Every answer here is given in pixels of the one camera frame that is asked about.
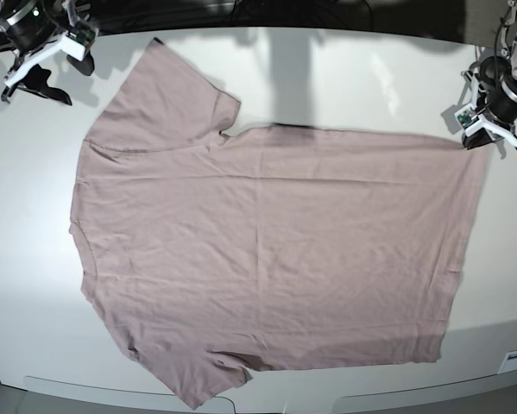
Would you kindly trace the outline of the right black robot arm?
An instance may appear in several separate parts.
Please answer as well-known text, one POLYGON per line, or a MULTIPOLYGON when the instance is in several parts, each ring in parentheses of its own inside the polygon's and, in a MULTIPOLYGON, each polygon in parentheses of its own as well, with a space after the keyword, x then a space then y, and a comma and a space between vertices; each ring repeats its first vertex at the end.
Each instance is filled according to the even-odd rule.
POLYGON ((0 35, 10 42, 14 61, 3 79, 1 99, 16 91, 70 106, 63 90, 50 86, 51 71, 41 66, 56 54, 89 77, 95 70, 91 47, 98 29, 76 10, 74 1, 0 1, 0 35))

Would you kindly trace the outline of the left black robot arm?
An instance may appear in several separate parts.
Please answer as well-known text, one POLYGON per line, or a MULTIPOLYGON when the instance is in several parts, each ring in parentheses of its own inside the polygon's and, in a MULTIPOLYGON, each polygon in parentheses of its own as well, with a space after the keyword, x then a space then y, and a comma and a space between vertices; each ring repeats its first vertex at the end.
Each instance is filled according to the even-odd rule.
POLYGON ((470 100, 454 118, 468 150, 505 141, 517 152, 517 1, 496 30, 492 53, 462 72, 470 100))

